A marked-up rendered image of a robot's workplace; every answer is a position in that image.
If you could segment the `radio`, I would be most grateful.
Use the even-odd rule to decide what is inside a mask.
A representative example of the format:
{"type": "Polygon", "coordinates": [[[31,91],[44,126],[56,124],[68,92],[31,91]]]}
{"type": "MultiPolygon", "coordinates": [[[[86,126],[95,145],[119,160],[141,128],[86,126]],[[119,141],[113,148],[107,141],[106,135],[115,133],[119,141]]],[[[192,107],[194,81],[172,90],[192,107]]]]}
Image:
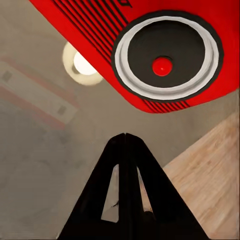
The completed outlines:
{"type": "Polygon", "coordinates": [[[183,110],[240,87],[240,0],[29,0],[131,105],[183,110]]]}

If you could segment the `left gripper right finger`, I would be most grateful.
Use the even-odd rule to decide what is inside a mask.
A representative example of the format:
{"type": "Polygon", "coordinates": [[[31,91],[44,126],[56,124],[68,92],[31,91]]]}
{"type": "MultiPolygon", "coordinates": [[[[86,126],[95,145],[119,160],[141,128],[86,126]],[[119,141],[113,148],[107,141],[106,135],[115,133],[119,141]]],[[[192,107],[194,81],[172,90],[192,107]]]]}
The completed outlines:
{"type": "Polygon", "coordinates": [[[210,240],[144,141],[125,140],[133,240],[210,240]],[[145,220],[137,167],[157,223],[145,220]]]}

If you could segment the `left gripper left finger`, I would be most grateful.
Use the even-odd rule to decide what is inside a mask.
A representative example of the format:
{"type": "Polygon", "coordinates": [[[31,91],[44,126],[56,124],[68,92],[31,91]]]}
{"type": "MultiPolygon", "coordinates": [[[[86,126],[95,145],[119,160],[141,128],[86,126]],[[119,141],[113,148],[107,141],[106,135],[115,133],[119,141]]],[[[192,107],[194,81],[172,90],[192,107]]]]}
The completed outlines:
{"type": "Polygon", "coordinates": [[[108,141],[58,240],[133,240],[125,133],[108,141]],[[118,222],[100,223],[113,168],[117,164],[118,222]]]}

